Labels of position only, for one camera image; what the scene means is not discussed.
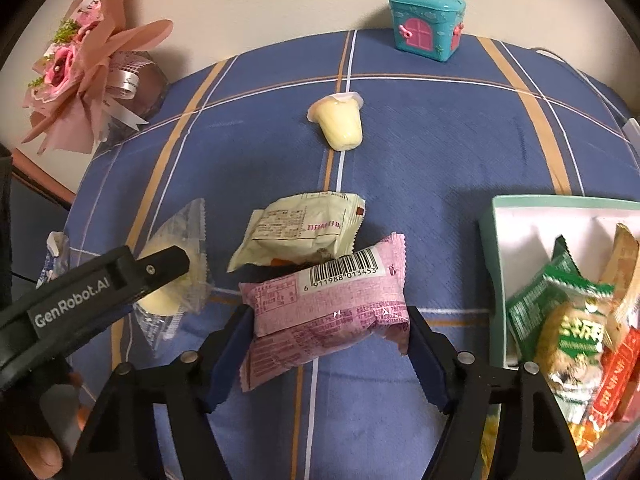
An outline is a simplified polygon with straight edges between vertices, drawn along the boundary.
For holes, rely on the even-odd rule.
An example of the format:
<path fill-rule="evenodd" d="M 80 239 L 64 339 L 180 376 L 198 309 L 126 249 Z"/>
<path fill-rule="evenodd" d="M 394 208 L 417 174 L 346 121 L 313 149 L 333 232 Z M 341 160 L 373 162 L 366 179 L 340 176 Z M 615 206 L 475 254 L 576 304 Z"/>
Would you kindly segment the person's left hand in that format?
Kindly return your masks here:
<path fill-rule="evenodd" d="M 71 372 L 70 384 L 76 389 L 82 386 L 81 374 Z M 85 429 L 91 408 L 79 404 L 76 411 L 76 426 Z M 58 445 L 48 437 L 11 436 L 11 440 L 20 453 L 30 472 L 37 479 L 51 479 L 63 467 L 63 455 Z"/>

